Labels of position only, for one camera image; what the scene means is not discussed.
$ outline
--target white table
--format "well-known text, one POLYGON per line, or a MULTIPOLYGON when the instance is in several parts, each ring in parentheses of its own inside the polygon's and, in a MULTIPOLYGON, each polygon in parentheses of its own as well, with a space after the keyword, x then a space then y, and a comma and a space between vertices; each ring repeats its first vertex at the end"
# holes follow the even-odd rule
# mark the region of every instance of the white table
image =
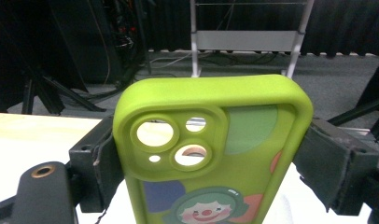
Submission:
MULTIPOLYGON (((16 194, 21 174, 45 161, 68 162, 68 150, 99 119, 73 119, 0 114, 0 202, 16 194)), ((79 223, 95 223, 100 214, 82 214, 79 223)), ((299 179, 291 165, 265 224, 365 224, 371 209, 364 206, 360 217, 337 217, 299 179)), ((134 224, 125 182, 119 186, 101 223, 134 224)))

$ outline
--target phone case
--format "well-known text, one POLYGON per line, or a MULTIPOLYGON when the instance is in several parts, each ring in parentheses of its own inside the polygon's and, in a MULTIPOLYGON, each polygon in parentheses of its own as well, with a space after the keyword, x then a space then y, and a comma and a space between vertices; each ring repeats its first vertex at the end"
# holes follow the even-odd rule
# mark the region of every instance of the phone case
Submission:
POLYGON ((312 115, 280 75, 133 84, 113 134, 136 222, 262 223, 312 115))

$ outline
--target metal rack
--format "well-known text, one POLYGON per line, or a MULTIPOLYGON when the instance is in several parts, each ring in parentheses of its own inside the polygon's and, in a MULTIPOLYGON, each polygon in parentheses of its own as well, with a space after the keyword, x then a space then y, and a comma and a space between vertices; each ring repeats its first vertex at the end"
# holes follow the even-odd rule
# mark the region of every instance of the metal rack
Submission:
POLYGON ((192 51, 192 77, 200 76, 198 64, 198 49, 222 49, 222 50, 261 50, 261 51, 290 51, 291 60, 287 71, 282 74, 292 78, 295 65, 300 56, 302 41, 305 36, 306 26, 311 15, 315 0, 307 0, 303 3, 221 3, 221 4, 197 4, 190 0, 191 23, 191 51, 192 51), (306 5, 300 26, 296 31, 199 31, 196 27, 196 7, 211 5, 306 5))

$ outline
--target black curtain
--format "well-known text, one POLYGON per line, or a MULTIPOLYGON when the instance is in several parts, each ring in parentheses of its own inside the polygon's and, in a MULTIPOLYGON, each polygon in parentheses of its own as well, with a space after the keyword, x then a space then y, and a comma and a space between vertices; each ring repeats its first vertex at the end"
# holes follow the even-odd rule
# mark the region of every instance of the black curtain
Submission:
MULTIPOLYGON (((190 1, 142 0, 150 49, 190 49, 190 1)), ((271 3, 284 5, 198 6, 199 30, 296 30, 304 0, 197 0, 197 3, 271 3)), ((379 56, 379 0, 315 0, 302 54, 322 52, 379 56)))
POLYGON ((22 101, 25 77, 0 41, 0 112, 22 101))

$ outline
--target black backdrop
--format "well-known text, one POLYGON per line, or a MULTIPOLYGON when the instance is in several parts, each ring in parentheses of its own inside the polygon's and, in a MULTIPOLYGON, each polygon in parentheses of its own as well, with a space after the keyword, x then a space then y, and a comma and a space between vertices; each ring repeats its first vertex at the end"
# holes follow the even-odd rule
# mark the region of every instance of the black backdrop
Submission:
POLYGON ((126 81, 101 0, 0 0, 0 112, 22 101, 35 71, 83 91, 84 81, 126 81))
MULTIPOLYGON (((147 46, 150 49, 190 49, 190 1, 142 0, 147 46)), ((197 0, 197 3, 229 3, 223 0, 197 0)), ((236 3, 271 2, 237 0, 236 3)), ((279 0, 279 2, 301 2, 279 0)), ((198 29, 227 28, 225 18, 230 6, 197 7, 198 29)), ((295 30, 301 20, 303 5, 235 6, 228 30, 295 30)), ((302 44, 302 54, 337 52, 379 56, 379 0, 315 0, 302 44)))

